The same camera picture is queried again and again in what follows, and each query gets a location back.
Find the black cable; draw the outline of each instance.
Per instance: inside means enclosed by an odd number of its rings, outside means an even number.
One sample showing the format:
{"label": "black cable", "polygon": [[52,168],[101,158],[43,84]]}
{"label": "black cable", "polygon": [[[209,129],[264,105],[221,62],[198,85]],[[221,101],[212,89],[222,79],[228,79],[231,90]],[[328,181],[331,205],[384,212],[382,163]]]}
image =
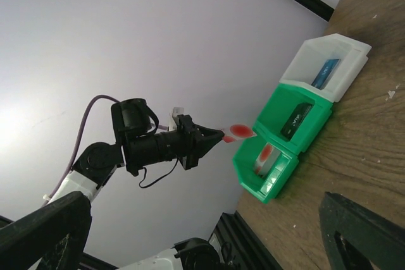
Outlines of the black cable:
{"label": "black cable", "polygon": [[232,244],[230,242],[224,242],[222,244],[221,254],[226,265],[233,266],[236,270],[240,269],[240,264],[235,263],[236,255],[232,252]]}
{"label": "black cable", "polygon": [[149,188],[149,187],[153,186],[153,185],[154,185],[155,183],[157,183],[158,181],[161,181],[163,178],[165,178],[166,176],[170,175],[171,172],[174,171],[174,169],[176,168],[177,164],[178,164],[178,159],[176,160],[176,163],[175,163],[175,165],[173,166],[173,169],[171,169],[171,170],[169,171],[169,173],[166,173],[165,175],[160,176],[157,180],[152,181],[150,184],[148,184],[148,185],[146,185],[146,186],[142,186],[142,185],[141,185],[141,183],[143,183],[144,180],[146,179],[146,174],[147,174],[147,169],[146,169],[145,167],[143,167],[143,169],[144,169],[144,171],[145,171],[145,174],[144,174],[144,178],[139,182],[139,188],[146,189],[146,188]]}

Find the green storage bin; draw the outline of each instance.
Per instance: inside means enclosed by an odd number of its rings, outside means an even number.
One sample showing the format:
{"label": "green storage bin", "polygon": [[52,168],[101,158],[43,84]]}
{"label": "green storage bin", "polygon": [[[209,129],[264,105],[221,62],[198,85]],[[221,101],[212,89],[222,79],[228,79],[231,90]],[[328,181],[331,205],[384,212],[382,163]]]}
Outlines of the green storage bin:
{"label": "green storage bin", "polygon": [[[280,130],[298,104],[313,105],[294,136],[288,140]],[[332,102],[304,89],[280,83],[254,125],[262,137],[276,142],[295,155],[305,152],[332,113]]]}
{"label": "green storage bin", "polygon": [[[234,156],[233,162],[240,184],[261,202],[267,203],[270,199],[275,198],[282,189],[297,166],[298,158],[272,139],[265,139],[259,130],[255,128],[253,130],[258,136],[245,139]],[[254,163],[267,143],[280,150],[281,153],[269,173],[262,178],[255,174]]]}

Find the white storage bin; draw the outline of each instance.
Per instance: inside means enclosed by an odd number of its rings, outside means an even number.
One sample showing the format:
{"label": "white storage bin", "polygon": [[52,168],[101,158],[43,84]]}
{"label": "white storage bin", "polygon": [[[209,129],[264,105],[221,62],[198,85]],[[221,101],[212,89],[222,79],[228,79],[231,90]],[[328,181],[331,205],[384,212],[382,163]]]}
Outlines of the white storage bin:
{"label": "white storage bin", "polygon": [[[281,78],[281,83],[304,87],[331,101],[340,101],[362,67],[371,46],[340,34],[332,34],[304,42]],[[311,86],[326,60],[340,59],[321,89]]]}

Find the wooden surface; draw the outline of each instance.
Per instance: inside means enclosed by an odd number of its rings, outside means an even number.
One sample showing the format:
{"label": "wooden surface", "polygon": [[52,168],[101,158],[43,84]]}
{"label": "wooden surface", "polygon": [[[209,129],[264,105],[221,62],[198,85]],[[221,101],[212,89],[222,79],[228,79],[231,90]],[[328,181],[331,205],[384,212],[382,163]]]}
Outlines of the wooden surface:
{"label": "wooden surface", "polygon": [[332,33],[371,45],[369,61],[278,198],[264,205],[245,192],[237,208],[284,269],[330,269],[325,191],[405,226],[405,0],[341,0]]}

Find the blue object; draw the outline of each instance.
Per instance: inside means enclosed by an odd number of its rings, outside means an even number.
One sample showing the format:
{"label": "blue object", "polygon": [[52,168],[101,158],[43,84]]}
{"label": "blue object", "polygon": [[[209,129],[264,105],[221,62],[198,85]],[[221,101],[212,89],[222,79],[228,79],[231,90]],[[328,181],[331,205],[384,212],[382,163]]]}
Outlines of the blue object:
{"label": "blue object", "polygon": [[333,69],[339,64],[340,59],[328,59],[326,63],[323,65],[322,69],[315,77],[315,80],[312,82],[312,86],[321,89],[323,84],[328,79],[329,75],[333,71]]}

